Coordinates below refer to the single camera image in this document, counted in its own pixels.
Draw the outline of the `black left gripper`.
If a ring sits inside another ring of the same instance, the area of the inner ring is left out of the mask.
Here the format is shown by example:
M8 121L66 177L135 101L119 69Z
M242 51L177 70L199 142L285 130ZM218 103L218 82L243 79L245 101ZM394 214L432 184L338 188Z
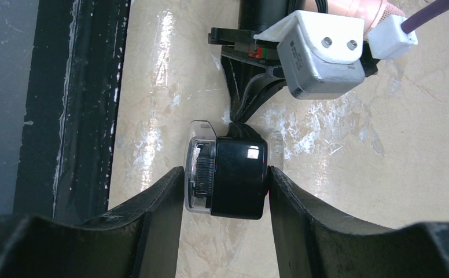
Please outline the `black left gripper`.
M245 123L275 93L286 86L277 43L255 40L259 34L296 10L328 12L327 1L241 1L236 29L214 27L211 45L223 49L221 65L230 96L230 119ZM363 35L360 58L366 76L375 75L378 61Z

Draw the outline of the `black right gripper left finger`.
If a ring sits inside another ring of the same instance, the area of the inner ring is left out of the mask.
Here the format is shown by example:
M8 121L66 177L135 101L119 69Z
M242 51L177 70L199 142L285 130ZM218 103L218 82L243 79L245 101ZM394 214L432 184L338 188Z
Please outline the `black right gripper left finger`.
M0 215L0 277L174 277L184 170L81 225Z

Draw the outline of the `black metronome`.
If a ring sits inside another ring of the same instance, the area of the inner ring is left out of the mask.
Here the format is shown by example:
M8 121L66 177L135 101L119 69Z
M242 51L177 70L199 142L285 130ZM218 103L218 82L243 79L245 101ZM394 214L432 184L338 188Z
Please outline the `black metronome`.
M211 215L259 220L263 215L268 144L252 127L230 123L216 140Z

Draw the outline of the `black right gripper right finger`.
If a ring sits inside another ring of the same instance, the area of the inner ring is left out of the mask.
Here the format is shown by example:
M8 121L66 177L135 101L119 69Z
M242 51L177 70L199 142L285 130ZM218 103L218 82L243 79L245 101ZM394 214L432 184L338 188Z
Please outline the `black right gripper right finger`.
M449 222L391 229L349 215L268 170L281 277L449 277Z

